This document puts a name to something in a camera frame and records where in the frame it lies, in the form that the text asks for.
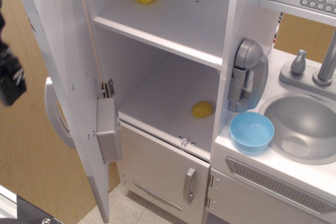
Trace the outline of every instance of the keypad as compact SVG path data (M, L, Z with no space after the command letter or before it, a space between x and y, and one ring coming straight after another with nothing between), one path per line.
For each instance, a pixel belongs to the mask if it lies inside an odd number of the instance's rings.
M336 14L336 0L301 0L300 4L308 8Z

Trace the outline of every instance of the sink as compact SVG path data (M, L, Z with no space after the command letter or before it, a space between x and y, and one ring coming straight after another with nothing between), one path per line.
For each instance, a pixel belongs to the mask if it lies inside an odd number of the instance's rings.
M295 162L324 165L336 162L336 108L301 93L267 100L259 110L274 125L270 147Z

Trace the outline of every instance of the gray faucet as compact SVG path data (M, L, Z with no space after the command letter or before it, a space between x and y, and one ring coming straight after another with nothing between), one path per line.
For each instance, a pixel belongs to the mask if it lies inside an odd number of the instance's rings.
M299 51L294 61L288 61L284 64L279 79L286 84L336 100L336 81L333 81L336 69L336 31L320 69L311 66L304 68L305 59L300 57L300 54L302 51Z
M336 31L332 36L330 45L325 55L320 71L315 72L313 80L317 85L328 86L332 82L332 77L336 69Z

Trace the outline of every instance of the plastic bowl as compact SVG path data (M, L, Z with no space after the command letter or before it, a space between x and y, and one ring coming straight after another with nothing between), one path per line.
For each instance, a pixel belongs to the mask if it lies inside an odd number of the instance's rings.
M270 144L274 126L264 115L244 112L231 121L230 135L234 145L241 152L258 154Z

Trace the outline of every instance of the faucet knob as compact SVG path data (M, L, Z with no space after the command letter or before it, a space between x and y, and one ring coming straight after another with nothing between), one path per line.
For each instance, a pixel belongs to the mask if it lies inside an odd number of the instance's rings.
M306 55L307 52L303 49L299 50L296 58L290 66L290 70L295 74L301 74L306 69Z

